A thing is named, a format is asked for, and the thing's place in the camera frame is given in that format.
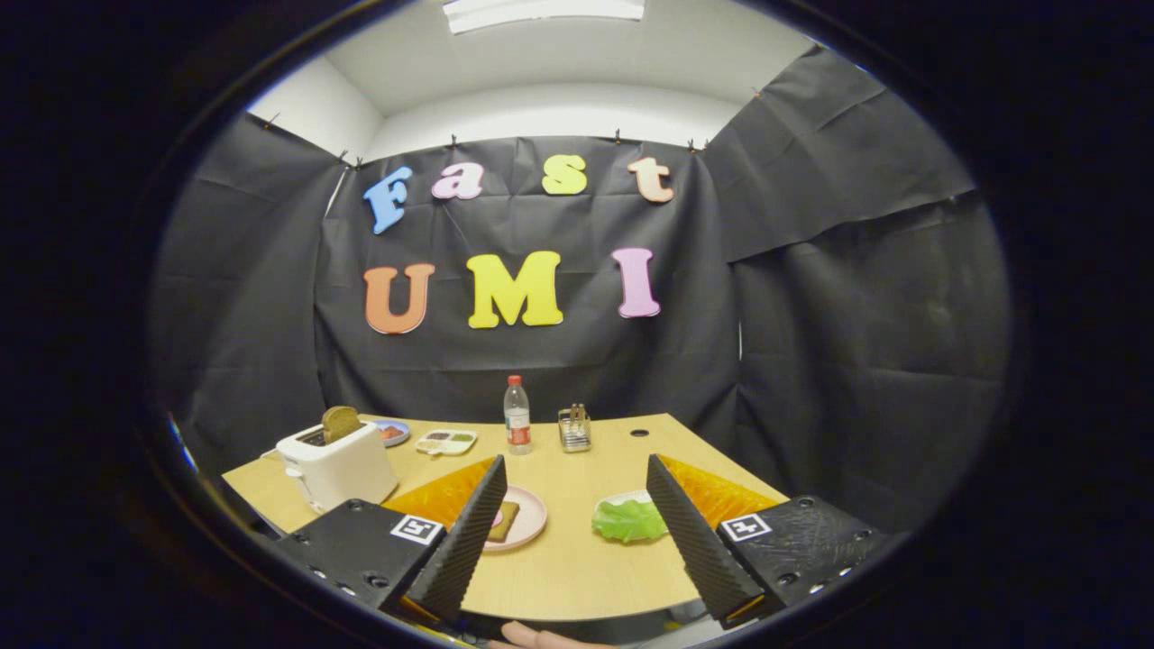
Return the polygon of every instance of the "utensil holder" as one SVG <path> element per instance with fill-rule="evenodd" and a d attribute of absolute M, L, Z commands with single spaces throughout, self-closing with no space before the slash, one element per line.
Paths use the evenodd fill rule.
<path fill-rule="evenodd" d="M 565 408 L 557 411 L 557 432 L 561 435 L 561 449 L 565 453 L 589 450 L 592 446 L 590 428 L 592 420 L 585 412 L 585 404 Z"/>

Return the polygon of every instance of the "blue letter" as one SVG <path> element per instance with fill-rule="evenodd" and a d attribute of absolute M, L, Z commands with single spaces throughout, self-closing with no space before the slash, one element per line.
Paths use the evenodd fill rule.
<path fill-rule="evenodd" d="M 376 225 L 373 226 L 374 234 L 384 232 L 388 226 L 405 216 L 405 209 L 392 203 L 400 204 L 409 197 L 409 191 L 403 181 L 412 177 L 413 170 L 403 166 L 365 192 L 365 199 L 373 206 L 373 216 L 376 218 Z"/>

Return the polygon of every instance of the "black fabric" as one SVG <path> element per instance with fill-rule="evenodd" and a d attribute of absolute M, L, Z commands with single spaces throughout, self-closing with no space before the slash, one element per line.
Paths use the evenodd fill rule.
<path fill-rule="evenodd" d="M 312 286 L 342 170 L 328 152 L 245 117 L 177 202 L 153 279 L 151 358 L 162 402 L 210 477 L 324 409 Z"/>
<path fill-rule="evenodd" d="M 703 158 L 730 261 L 974 188 L 913 109 L 820 47 L 786 67 Z"/>
<path fill-rule="evenodd" d="M 542 164 L 580 155 L 589 186 L 578 195 L 548 195 Z M 629 163 L 654 156 L 670 169 L 675 197 L 651 203 Z M 442 169 L 484 165 L 482 193 L 442 201 L 430 194 Z M 365 192 L 402 165 L 404 217 L 380 236 Z M 737 372 L 735 303 L 721 248 L 720 219 L 700 158 L 680 147 L 589 137 L 504 139 L 403 154 L 345 178 L 324 218 L 317 264 L 316 349 L 325 401 L 398 417 L 501 422 L 505 378 L 524 376 L 533 420 L 583 402 L 594 418 L 670 412 L 722 450 L 733 447 Z M 621 275 L 610 253 L 653 252 L 650 277 L 655 318 L 624 319 Z M 534 251 L 561 255 L 556 326 L 471 329 L 471 256 L 496 254 L 516 276 Z M 392 313 L 409 305 L 404 268 L 430 262 L 428 311 L 403 335 L 382 335 L 365 321 L 366 270 L 402 275 L 390 292 Z M 538 426 L 538 435 L 552 428 Z"/>
<path fill-rule="evenodd" d="M 889 530 L 956 483 L 998 403 L 1010 306 L 960 162 L 829 50 L 703 155 L 739 296 L 739 462 Z"/>

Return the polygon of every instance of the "yellow letter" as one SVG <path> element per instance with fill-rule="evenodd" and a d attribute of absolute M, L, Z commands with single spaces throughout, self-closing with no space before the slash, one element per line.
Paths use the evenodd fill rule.
<path fill-rule="evenodd" d="M 580 194 L 589 185 L 589 179 L 580 172 L 583 169 L 585 159 L 580 156 L 552 156 L 545 161 L 541 186 L 547 194 Z"/>
<path fill-rule="evenodd" d="M 520 306 L 529 300 L 522 322 L 531 327 L 557 324 L 563 314 L 557 309 L 557 292 L 554 273 L 561 263 L 561 255 L 550 251 L 537 251 L 525 258 L 515 281 L 509 276 L 497 255 L 477 255 L 465 266 L 473 271 L 477 284 L 473 298 L 473 315 L 469 326 L 473 329 L 492 329 L 497 326 L 493 303 L 497 303 L 505 324 L 517 321 Z"/>

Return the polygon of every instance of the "ceiling light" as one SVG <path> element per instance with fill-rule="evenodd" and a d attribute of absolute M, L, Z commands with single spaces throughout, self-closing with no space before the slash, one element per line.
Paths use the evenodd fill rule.
<path fill-rule="evenodd" d="M 442 5 L 449 29 L 474 29 L 539 18 L 583 17 L 639 21 L 645 0 L 454 0 Z"/>

